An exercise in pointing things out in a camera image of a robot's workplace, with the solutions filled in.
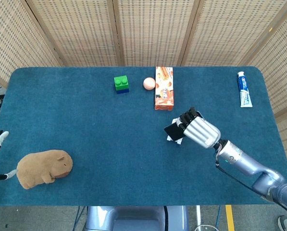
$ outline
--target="plush toy ear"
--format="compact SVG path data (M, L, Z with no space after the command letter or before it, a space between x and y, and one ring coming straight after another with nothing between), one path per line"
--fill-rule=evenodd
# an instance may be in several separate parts
M59 157L57 160L58 160L58 161L61 161L61 160L63 160L63 159L64 159L64 156Z

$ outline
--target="blue tablecloth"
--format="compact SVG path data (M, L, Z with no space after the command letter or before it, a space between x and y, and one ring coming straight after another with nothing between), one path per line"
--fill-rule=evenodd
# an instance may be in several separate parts
M248 78L253 108L240 108L237 72ZM113 78L127 75L129 93ZM0 205L262 204L215 168L213 149L188 138L167 141L163 128L191 106L264 165L287 178L287 159L261 72L255 67L174 67L173 111L154 110L142 83L154 67L21 68L11 76L0 114L10 132L0 173L28 153L67 151L69 176L25 190L16 177L0 181ZM223 168L251 185L226 162Z

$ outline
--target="capybara plush toy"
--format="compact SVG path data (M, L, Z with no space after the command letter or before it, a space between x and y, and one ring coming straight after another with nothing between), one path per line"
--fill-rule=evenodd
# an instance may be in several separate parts
M24 189L38 184L54 183L56 178L65 177L72 170L70 155L62 150L49 150L24 156L17 165L17 177Z

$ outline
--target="cracker box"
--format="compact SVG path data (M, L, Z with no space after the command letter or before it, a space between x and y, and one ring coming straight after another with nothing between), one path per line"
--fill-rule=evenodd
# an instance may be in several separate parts
M173 68L156 67L155 75L155 110L172 110L173 101Z

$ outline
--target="shoe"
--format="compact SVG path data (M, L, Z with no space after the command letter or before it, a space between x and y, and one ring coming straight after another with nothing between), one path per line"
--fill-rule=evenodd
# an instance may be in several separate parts
M280 216L278 218L278 226L281 231L287 231L287 217Z

